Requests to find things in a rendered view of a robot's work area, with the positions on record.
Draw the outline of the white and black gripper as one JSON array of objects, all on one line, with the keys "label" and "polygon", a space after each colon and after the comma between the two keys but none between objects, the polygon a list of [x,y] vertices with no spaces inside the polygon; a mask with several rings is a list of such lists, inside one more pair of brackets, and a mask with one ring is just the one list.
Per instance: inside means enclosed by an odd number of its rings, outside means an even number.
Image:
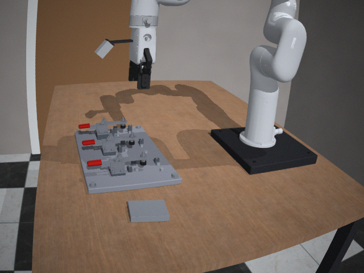
[{"label": "white and black gripper", "polygon": [[156,59],[156,28],[158,26],[129,27],[132,28],[130,39],[133,40],[129,48],[129,81],[138,81],[137,89],[149,89],[151,65]]}]

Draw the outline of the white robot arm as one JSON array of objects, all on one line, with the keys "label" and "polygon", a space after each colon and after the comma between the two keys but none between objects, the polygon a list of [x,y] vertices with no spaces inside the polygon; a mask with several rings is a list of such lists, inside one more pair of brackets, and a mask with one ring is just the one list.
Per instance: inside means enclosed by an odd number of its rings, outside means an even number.
[{"label": "white robot arm", "polygon": [[[157,26],[159,5],[181,6],[190,0],[131,0],[129,26]],[[245,131],[240,140],[252,147],[269,148],[275,145],[275,115],[279,82],[291,81],[300,64],[307,33],[301,22],[294,19],[296,0],[271,0],[263,28],[264,37],[277,48],[268,45],[255,47],[250,54],[250,93]],[[137,15],[137,16],[133,16]],[[140,15],[140,16],[139,16]],[[102,59],[115,43],[130,43],[131,39],[105,39],[95,50]]]}]

